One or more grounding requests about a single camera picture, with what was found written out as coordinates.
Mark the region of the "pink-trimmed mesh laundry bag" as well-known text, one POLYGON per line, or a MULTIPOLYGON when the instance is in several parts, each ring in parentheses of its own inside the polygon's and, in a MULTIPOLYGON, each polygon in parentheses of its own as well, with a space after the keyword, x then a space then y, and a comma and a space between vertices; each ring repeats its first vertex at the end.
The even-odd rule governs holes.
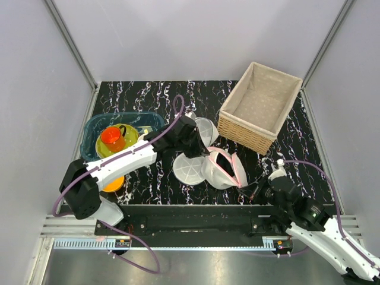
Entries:
POLYGON ((205 180, 214 188, 224 190, 229 187, 242 188, 248 185, 247 175, 243 164, 238 157, 237 153, 229 154, 227 151, 216 148, 208 147, 210 154, 205 157, 202 165, 202 174, 205 180), (222 154, 232 165, 235 173, 234 177, 229 176, 217 163, 216 158, 218 154, 222 154))

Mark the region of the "black bra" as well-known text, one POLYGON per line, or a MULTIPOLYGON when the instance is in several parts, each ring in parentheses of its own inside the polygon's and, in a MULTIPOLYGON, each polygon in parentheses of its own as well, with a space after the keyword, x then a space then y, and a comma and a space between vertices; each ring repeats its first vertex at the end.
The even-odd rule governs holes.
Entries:
POLYGON ((225 156, 218 154, 216 158, 216 163, 231 177, 234 177, 235 173, 232 169, 231 163, 225 156))

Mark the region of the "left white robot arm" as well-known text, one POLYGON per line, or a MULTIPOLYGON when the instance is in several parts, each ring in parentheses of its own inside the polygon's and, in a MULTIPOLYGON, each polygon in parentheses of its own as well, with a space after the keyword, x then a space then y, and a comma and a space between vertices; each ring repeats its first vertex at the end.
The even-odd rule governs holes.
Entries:
POLYGON ((189 159, 209 156, 196 122, 188 116, 175 120, 142 140, 107 158, 92 162, 72 161, 59 191, 77 220, 93 217, 107 223, 115 235, 128 229, 125 214, 114 202, 103 198, 100 191, 115 179, 139 168, 155 164, 168 154, 181 153, 189 159))

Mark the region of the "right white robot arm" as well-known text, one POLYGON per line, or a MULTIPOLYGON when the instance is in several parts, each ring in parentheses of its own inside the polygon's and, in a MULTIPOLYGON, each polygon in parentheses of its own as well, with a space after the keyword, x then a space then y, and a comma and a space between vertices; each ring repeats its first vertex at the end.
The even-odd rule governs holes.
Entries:
POLYGON ((301 240, 327 260, 345 284, 379 284, 379 258, 350 237, 322 204, 302 196, 287 176, 264 176, 239 193, 253 204, 274 206, 277 214, 269 222, 270 230, 301 240))

